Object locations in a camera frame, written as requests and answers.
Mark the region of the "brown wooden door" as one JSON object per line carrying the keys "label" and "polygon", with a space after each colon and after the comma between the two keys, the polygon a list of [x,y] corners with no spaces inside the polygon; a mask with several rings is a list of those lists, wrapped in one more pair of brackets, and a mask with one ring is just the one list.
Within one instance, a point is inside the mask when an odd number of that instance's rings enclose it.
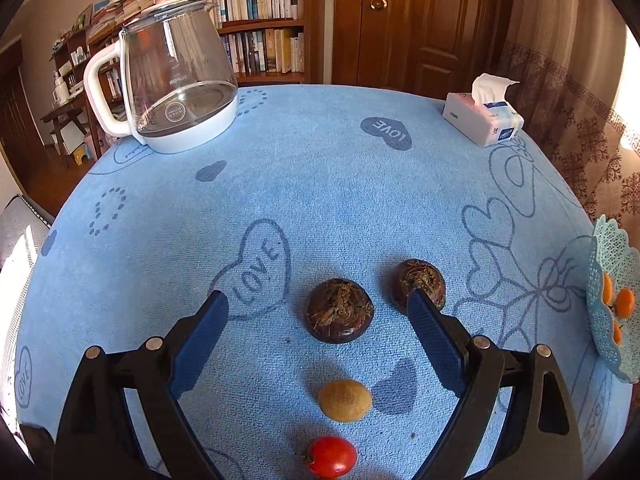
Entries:
{"label": "brown wooden door", "polygon": [[497,69],[514,0],[333,0],[332,84],[442,99]]}

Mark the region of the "large orange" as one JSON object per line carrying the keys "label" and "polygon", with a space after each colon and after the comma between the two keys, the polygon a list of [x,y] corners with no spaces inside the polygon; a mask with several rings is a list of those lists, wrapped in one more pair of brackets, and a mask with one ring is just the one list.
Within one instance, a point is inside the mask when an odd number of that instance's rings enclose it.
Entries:
{"label": "large orange", "polygon": [[622,329],[616,321],[613,322],[613,339],[618,346],[622,343],[623,339]]}

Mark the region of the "small wooden side table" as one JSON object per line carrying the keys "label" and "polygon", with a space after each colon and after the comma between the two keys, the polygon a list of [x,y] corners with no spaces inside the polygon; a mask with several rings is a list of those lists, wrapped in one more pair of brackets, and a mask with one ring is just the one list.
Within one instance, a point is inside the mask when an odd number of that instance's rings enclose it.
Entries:
{"label": "small wooden side table", "polygon": [[68,151],[64,145],[62,137],[62,129],[70,122],[74,124],[83,134],[89,133],[91,138],[90,145],[94,149],[96,158],[102,155],[102,144],[98,133],[98,125],[94,117],[92,108],[88,102],[85,93],[78,94],[70,98],[67,102],[57,105],[40,118],[42,122],[47,124],[50,122],[53,127],[53,139],[56,144],[56,152],[62,157],[65,165],[70,162],[68,160]]}

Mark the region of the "dark water chestnut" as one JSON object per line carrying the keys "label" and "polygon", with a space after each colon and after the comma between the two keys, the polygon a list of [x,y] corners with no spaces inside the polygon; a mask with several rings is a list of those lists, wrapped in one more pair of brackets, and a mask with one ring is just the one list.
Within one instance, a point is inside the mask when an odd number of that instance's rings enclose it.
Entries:
{"label": "dark water chestnut", "polygon": [[306,307],[306,325],[314,338],[328,344],[354,341],[369,328],[374,305],[367,292],[356,282],[331,278],[310,293]]}
{"label": "dark water chestnut", "polygon": [[415,289],[423,290],[439,311],[445,307],[446,283],[440,271],[427,261],[408,259],[396,266],[392,277],[392,297],[402,314],[407,314],[408,297]]}

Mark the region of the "red cherry tomato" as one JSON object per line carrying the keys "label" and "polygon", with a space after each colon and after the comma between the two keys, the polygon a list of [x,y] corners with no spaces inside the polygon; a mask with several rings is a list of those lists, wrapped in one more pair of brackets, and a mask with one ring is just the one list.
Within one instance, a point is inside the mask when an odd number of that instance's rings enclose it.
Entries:
{"label": "red cherry tomato", "polygon": [[321,437],[306,448],[305,465],[320,479],[337,479],[349,474],[357,463],[357,450],[340,437]]}

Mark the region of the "orange fruit at basket edge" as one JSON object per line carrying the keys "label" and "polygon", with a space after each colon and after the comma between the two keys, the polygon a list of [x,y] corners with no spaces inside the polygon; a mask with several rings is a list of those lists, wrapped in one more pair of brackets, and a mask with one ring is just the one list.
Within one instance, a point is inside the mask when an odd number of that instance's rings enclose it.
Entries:
{"label": "orange fruit at basket edge", "polygon": [[613,301],[613,282],[607,273],[602,273],[602,302],[608,307]]}

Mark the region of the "mint lattice fruit basket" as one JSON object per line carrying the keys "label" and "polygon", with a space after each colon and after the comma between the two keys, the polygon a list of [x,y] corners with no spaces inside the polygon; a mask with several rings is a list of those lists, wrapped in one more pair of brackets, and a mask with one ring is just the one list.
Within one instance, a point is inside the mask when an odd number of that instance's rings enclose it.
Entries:
{"label": "mint lattice fruit basket", "polygon": [[639,252],[613,219],[594,225],[587,313],[600,357],[623,382],[639,381]]}

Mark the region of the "blue patterned tablecloth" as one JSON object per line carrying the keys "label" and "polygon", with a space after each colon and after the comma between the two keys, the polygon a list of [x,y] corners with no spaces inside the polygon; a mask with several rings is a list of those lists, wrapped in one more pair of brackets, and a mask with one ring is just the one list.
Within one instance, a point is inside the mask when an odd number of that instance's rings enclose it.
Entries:
{"label": "blue patterned tablecloth", "polygon": [[[180,404],[230,479],[301,479],[306,444],[356,446],[356,479],[408,479],[456,406],[405,317],[390,274],[434,264],[447,313],[499,347],[549,346],[577,418],[585,472],[622,436],[630,385],[593,347],[585,304],[592,223],[533,139],[480,148],[442,103],[337,86],[243,89],[238,114],[199,148],[162,155],[127,138],[78,183],[30,279],[14,365],[17,417],[58,429],[84,351],[137,348],[214,289],[229,321]],[[311,291],[358,283],[362,336],[309,333]],[[319,390],[351,379],[372,406],[322,413]]]}

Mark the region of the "grey white cushion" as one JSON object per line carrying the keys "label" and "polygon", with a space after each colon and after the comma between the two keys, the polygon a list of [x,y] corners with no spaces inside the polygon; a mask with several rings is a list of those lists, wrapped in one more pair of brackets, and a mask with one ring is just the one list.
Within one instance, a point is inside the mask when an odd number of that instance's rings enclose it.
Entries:
{"label": "grey white cushion", "polygon": [[1,211],[1,324],[24,304],[32,269],[54,218],[32,198],[15,195]]}

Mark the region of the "tan longan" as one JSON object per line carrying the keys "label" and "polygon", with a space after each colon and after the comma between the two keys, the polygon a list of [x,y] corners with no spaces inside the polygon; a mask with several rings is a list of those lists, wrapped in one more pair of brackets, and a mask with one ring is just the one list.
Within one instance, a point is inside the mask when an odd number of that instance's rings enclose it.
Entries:
{"label": "tan longan", "polygon": [[356,422],[363,419],[372,406],[372,396],[366,386],[351,379],[328,382],[318,393],[323,414],[334,422]]}

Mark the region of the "patterned beige curtain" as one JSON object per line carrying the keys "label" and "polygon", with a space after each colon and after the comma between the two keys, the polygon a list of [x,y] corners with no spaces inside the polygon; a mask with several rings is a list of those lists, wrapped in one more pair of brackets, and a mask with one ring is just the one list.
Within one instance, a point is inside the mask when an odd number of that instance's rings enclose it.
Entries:
{"label": "patterned beige curtain", "polygon": [[639,244],[639,45],[612,0],[512,0],[495,72],[591,219]]}

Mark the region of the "white tissue pack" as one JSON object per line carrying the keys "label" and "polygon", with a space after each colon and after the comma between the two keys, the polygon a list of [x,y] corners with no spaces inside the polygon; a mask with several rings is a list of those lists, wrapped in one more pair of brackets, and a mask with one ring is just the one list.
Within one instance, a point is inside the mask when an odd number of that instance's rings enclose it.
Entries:
{"label": "white tissue pack", "polygon": [[482,73],[470,93],[449,92],[442,118],[480,148],[511,140],[524,127],[524,118],[506,100],[516,80]]}

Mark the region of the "orange kumquat in basket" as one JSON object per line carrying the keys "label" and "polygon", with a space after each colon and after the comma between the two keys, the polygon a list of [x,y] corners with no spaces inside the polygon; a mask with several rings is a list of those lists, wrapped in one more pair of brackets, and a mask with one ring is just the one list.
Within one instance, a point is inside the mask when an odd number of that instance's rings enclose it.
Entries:
{"label": "orange kumquat in basket", "polygon": [[634,313],[634,292],[630,288],[622,288],[614,301],[614,313],[618,318],[626,320]]}

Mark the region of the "wooden bookshelf with books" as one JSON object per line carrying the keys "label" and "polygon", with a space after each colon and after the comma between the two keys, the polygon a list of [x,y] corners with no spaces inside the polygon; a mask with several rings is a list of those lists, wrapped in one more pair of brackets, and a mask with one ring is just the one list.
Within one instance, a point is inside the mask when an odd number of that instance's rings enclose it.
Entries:
{"label": "wooden bookshelf with books", "polygon": [[[72,64],[81,81],[89,56],[117,38],[126,23],[153,6],[177,0],[112,0],[87,26],[58,44],[51,58]],[[242,87],[321,84],[324,0],[206,0]]]}

